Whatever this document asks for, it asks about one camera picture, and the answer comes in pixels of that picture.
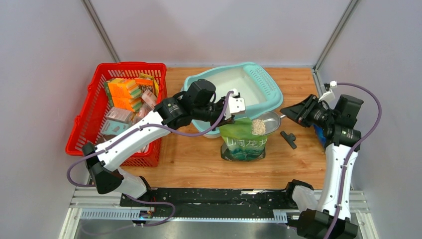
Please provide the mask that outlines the green cat litter bag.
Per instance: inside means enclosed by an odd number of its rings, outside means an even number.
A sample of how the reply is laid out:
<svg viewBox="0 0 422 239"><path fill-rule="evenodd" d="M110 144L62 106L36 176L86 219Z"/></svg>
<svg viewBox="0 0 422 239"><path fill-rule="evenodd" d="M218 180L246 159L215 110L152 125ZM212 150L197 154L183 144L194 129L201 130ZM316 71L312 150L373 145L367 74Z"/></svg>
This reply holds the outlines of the green cat litter bag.
<svg viewBox="0 0 422 239"><path fill-rule="evenodd" d="M266 157L266 126L263 120L240 118L233 124L219 127L223 144L221 158L227 161L250 162Z"/></svg>

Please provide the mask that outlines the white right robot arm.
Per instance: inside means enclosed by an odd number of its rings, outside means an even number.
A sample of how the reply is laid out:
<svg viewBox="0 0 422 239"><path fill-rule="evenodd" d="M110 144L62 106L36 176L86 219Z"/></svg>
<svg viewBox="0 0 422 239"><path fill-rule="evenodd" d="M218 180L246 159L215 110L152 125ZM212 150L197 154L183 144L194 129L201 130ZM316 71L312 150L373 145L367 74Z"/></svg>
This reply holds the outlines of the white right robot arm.
<svg viewBox="0 0 422 239"><path fill-rule="evenodd" d="M349 207L351 174L357 158L361 132L354 129L363 101L341 95L334 109L325 108L317 96L309 95L302 102L282 108L281 114L295 123L316 125L326 139L326 173L318 201L303 183L294 181L294 189L284 194L289 208L301 211L297 234L306 239L354 239L358 225L353 224Z"/></svg>

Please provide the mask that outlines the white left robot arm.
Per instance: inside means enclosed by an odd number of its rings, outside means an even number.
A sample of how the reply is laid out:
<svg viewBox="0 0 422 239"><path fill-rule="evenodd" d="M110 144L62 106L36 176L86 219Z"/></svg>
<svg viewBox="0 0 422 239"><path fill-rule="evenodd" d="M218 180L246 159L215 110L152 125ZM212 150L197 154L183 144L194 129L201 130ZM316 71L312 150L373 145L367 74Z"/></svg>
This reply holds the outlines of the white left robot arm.
<svg viewBox="0 0 422 239"><path fill-rule="evenodd" d="M129 195L139 206L152 200L150 186L142 176L134 176L121 168L121 164L148 146L151 142L178 133L192 120L211 124L210 129L233 123L234 114L244 110L242 99L233 89L215 101L215 86L208 80L193 82L186 91L163 99L138 123L118 136L98 145L83 146L83 160L99 194L120 192Z"/></svg>

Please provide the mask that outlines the pink sponge box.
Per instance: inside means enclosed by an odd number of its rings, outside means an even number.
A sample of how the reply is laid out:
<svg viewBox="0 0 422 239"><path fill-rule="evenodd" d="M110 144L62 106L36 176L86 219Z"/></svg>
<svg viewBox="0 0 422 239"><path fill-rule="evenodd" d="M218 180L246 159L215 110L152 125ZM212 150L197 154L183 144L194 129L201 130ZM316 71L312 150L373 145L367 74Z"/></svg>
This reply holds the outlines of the pink sponge box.
<svg viewBox="0 0 422 239"><path fill-rule="evenodd" d="M105 118L107 120L113 120L113 121L122 122L122 123L129 123L131 119L133 118L133 115L134 115L134 112L130 110L112 107L105 115Z"/></svg>

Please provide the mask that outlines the teal sponge box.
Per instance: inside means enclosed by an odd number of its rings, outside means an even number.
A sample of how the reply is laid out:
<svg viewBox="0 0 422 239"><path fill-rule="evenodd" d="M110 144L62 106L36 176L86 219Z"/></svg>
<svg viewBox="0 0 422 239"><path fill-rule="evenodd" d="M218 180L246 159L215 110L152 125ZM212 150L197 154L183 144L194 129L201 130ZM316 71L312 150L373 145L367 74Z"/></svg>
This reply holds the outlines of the teal sponge box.
<svg viewBox="0 0 422 239"><path fill-rule="evenodd" d="M129 123L107 119L100 130L102 135L119 135L130 127Z"/></svg>

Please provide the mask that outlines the blue plastic bag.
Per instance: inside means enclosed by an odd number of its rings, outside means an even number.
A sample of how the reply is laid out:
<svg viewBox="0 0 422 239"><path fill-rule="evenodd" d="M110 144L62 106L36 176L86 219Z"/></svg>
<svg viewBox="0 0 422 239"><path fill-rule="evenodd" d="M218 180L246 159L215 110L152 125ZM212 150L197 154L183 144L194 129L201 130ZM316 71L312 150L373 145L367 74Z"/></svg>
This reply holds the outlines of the blue plastic bag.
<svg viewBox="0 0 422 239"><path fill-rule="evenodd" d="M326 137L324 135L324 130L322 129L322 127L317 126L316 124L314 124L313 127L314 127L315 134L318 138L319 143L325 149L326 148Z"/></svg>

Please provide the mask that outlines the black bag clip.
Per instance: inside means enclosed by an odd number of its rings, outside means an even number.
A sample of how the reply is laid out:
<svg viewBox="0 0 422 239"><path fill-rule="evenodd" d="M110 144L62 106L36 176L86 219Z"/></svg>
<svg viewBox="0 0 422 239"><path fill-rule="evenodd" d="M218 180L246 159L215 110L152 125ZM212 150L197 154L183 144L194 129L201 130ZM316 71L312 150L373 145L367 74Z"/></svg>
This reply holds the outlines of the black bag clip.
<svg viewBox="0 0 422 239"><path fill-rule="evenodd" d="M281 131L280 135L284 138L284 140L289 144L292 149L297 148L297 145L295 144L296 136L293 133L287 134L285 131Z"/></svg>

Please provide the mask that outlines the orange sponge pack lower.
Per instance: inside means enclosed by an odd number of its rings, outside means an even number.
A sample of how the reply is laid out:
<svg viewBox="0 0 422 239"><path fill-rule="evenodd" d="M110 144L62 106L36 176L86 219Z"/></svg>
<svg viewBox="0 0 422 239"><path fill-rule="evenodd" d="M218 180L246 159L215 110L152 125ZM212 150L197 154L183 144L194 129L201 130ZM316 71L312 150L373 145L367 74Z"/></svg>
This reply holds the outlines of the orange sponge pack lower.
<svg viewBox="0 0 422 239"><path fill-rule="evenodd" d="M142 98L120 98L112 97L113 105L116 108L129 110L132 112L138 112L143 105Z"/></svg>

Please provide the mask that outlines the orange sponge pack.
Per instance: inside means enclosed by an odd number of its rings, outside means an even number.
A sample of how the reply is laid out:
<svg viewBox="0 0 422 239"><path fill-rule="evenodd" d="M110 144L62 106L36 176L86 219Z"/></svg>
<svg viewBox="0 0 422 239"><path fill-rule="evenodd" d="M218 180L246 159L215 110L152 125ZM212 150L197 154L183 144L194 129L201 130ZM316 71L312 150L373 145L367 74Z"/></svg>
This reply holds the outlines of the orange sponge pack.
<svg viewBox="0 0 422 239"><path fill-rule="evenodd" d="M112 97L113 105L116 108L129 110L132 112L138 112L143 105L142 98L120 98Z"/></svg>
<svg viewBox="0 0 422 239"><path fill-rule="evenodd" d="M106 85L112 97L134 99L142 93L134 79L113 78L106 81Z"/></svg>

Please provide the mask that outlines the orange sponge pack upper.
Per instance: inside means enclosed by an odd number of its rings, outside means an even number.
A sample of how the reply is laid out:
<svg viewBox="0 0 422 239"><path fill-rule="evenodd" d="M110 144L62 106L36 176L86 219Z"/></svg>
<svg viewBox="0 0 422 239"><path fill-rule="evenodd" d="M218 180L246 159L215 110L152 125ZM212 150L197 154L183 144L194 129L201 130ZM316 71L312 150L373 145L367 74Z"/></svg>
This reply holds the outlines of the orange sponge pack upper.
<svg viewBox="0 0 422 239"><path fill-rule="evenodd" d="M112 97L134 99L142 93L134 79L113 78L106 81L106 85Z"/></svg>

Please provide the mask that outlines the red plastic basket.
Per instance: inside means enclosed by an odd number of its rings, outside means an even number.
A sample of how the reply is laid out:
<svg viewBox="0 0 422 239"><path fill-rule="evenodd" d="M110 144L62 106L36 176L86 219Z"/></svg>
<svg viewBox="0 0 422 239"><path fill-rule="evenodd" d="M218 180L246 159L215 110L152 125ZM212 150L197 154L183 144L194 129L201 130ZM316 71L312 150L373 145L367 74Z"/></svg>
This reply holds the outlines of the red plastic basket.
<svg viewBox="0 0 422 239"><path fill-rule="evenodd" d="M88 143L110 142L139 122L167 97L163 63L101 63L68 138L65 152L81 156Z"/></svg>

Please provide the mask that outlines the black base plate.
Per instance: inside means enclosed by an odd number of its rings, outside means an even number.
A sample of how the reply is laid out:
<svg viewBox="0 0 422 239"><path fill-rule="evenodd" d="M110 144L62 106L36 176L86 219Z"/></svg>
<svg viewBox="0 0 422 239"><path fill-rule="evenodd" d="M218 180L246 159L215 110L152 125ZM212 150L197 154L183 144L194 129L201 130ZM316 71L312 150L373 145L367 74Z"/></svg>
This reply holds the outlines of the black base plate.
<svg viewBox="0 0 422 239"><path fill-rule="evenodd" d="M265 219L274 210L296 210L290 191L252 189L157 188L139 198L121 196L122 207L145 206L150 202L153 217Z"/></svg>

